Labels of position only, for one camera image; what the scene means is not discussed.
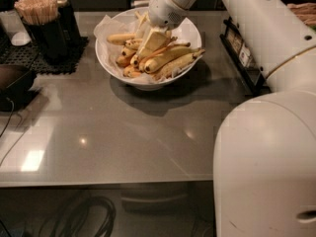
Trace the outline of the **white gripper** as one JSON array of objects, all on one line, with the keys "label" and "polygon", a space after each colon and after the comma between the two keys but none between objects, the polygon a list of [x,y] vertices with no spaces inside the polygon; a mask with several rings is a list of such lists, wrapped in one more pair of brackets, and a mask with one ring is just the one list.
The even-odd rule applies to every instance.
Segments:
[{"label": "white gripper", "polygon": [[[149,0],[148,12],[135,13],[138,19],[135,37],[143,38],[136,53],[140,58],[160,48],[167,39],[167,30],[158,27],[178,27],[185,18],[189,2],[190,0]],[[157,27],[151,28],[150,22]]]}]

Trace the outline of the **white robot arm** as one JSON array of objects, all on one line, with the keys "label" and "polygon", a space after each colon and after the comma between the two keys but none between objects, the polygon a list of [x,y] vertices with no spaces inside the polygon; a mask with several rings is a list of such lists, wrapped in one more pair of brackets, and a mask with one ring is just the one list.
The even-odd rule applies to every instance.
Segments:
[{"label": "white robot arm", "polygon": [[[150,0],[176,28],[196,0]],[[217,132],[217,237],[316,237],[316,34],[280,0],[222,0],[270,92],[235,108]]]}]

